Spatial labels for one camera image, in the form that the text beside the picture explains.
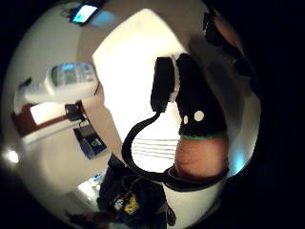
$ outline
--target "black object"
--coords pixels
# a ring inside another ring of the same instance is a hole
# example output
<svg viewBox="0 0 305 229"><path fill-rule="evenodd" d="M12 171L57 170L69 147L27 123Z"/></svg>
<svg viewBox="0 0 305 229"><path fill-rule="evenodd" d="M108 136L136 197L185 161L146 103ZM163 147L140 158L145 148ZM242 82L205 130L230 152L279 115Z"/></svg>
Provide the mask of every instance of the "black object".
<svg viewBox="0 0 305 229"><path fill-rule="evenodd" d="M81 106L81 101L78 101L75 104L65 104L66 117L69 121L86 120L80 111Z"/></svg>
<svg viewBox="0 0 305 229"><path fill-rule="evenodd" d="M74 128L73 131L87 159L95 158L107 148L103 140L94 131L92 125L89 124L81 128Z"/></svg>
<svg viewBox="0 0 305 229"><path fill-rule="evenodd" d="M157 57L154 65L151 94L151 106L154 112L165 112L173 89L173 62L169 57Z"/></svg>
<svg viewBox="0 0 305 229"><path fill-rule="evenodd" d="M218 177L213 180L209 180L206 183L193 183L188 180L183 180L172 176L169 170L164 173L147 172L139 168L133 161L132 158L132 142L144 128L151 125L160 117L161 113L166 110L167 103L169 101L170 93L174 87L174 71L173 62L169 57L159 57L155 64L155 74L152 84L152 96L151 105L152 109L156 111L155 115L151 118L143 120L132 127L126 136L122 145L122 157L129 168L138 176L157 181L175 184L183 186L185 189L196 190L203 187L209 187L217 183L220 179L227 175L228 169L221 173Z"/></svg>
<svg viewBox="0 0 305 229"><path fill-rule="evenodd" d="M19 84L18 88L22 88L22 87L27 87L29 86L31 83L31 77L27 78L24 82L22 82L21 84Z"/></svg>

